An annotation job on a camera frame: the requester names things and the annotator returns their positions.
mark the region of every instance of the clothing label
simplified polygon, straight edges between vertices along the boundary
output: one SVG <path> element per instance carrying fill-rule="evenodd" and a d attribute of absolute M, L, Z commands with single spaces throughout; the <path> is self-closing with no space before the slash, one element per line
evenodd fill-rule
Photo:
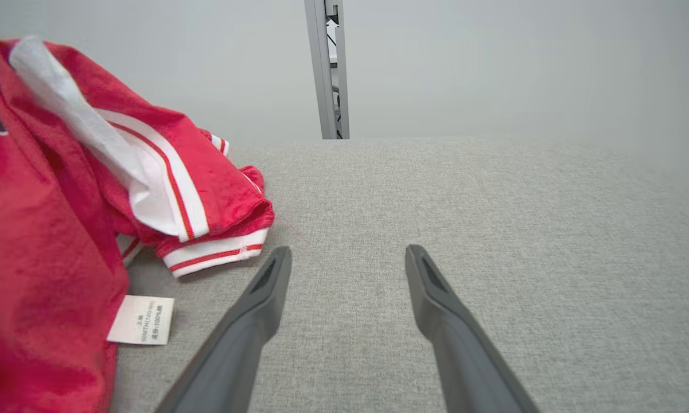
<path fill-rule="evenodd" d="M 107 341 L 168 344 L 173 301 L 173 298 L 124 296 Z"/>

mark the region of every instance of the sleeve cuff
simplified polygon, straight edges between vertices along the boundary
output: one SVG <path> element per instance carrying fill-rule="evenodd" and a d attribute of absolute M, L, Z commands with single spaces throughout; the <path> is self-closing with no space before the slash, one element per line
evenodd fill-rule
<path fill-rule="evenodd" d="M 211 143 L 214 145 L 214 147 L 219 149 L 222 155 L 227 156 L 227 154 L 229 153 L 229 143 L 224 139 L 221 139 L 213 134 L 210 134 L 210 136 Z"/>
<path fill-rule="evenodd" d="M 178 278 L 215 265 L 258 256 L 267 235 L 268 228 L 263 228 L 241 237 L 195 241 L 174 249 L 161 258 L 171 274 Z"/>

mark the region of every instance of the red stripe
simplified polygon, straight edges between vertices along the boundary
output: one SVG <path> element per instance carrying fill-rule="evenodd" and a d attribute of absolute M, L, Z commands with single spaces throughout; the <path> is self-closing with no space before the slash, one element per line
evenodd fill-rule
<path fill-rule="evenodd" d="M 263 244 L 253 244 L 251 246 L 246 246 L 245 247 L 247 250 L 261 250 L 263 249 Z M 189 259 L 187 261 L 179 262 L 179 264 L 174 264 L 169 268 L 171 272 L 176 271 L 178 269 L 184 268 L 184 267 L 189 267 L 189 265 L 194 265 L 194 264 L 199 264 L 200 262 L 205 262 L 209 261 L 210 259 L 217 259 L 217 258 L 223 258 L 224 256 L 231 256 L 231 255 L 237 255 L 240 253 L 241 250 L 231 250 L 231 251 L 224 251 L 224 252 L 217 252 L 214 254 L 208 254 L 204 256 L 198 256 L 197 258 L 194 259 Z"/>
<path fill-rule="evenodd" d="M 136 133 L 134 130 L 126 128 L 122 125 L 118 125 L 113 122 L 109 122 L 110 125 L 113 125 L 114 127 L 118 129 L 122 129 L 123 131 L 126 131 L 129 134 L 132 134 L 132 136 L 135 136 L 136 138 L 140 139 L 141 141 L 145 142 L 148 146 L 150 146 L 153 151 L 157 152 L 158 155 L 161 156 L 163 159 L 163 162 L 166 164 L 166 173 L 168 173 L 168 179 L 171 181 L 171 188 L 173 190 L 173 195 L 176 196 L 176 202 L 178 203 L 178 208 L 181 210 L 181 220 L 184 221 L 184 228 L 186 228 L 186 235 L 189 236 L 189 240 L 194 239 L 194 232 L 192 231 L 192 223 L 189 220 L 189 214 L 186 213 L 186 206 L 184 205 L 184 199 L 181 198 L 181 191 L 178 190 L 178 185 L 176 183 L 176 178 L 173 176 L 173 171 L 171 170 L 171 162 L 168 160 L 168 157 L 166 157 L 166 154 L 161 151 L 158 146 L 155 145 L 155 143 L 151 142 L 149 139 L 145 138 L 142 134 Z"/>
<path fill-rule="evenodd" d="M 130 244 L 129 247 L 122 253 L 122 259 L 127 258 L 127 256 L 130 255 L 130 253 L 135 249 L 136 246 L 138 246 L 138 243 L 140 243 L 140 238 L 135 238 L 134 241 Z"/>

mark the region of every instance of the gray fabric surface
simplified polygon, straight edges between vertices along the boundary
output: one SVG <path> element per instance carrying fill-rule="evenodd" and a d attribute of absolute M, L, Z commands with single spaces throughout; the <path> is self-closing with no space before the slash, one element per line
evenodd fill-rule
<path fill-rule="evenodd" d="M 263 256 L 131 293 L 170 342 L 121 345 L 113 411 L 152 411 L 269 251 L 294 254 L 250 411 L 444 411 L 404 249 L 428 250 L 541 410 L 689 411 L 689 190 L 586 146 L 489 139 L 245 147 L 278 214 Z"/>

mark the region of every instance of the red fabric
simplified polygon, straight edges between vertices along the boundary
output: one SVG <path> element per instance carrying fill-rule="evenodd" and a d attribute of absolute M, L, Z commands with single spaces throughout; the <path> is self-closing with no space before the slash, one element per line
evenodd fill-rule
<path fill-rule="evenodd" d="M 157 251 L 186 244 L 138 222 L 126 189 L 40 107 L 0 42 L 0 411 L 106 411 L 116 345 L 106 337 L 127 291 L 115 235 Z M 260 171 L 237 170 L 185 115 L 153 107 L 74 49 L 47 44 L 95 108 L 151 125 L 181 157 L 209 234 L 273 224 Z"/>

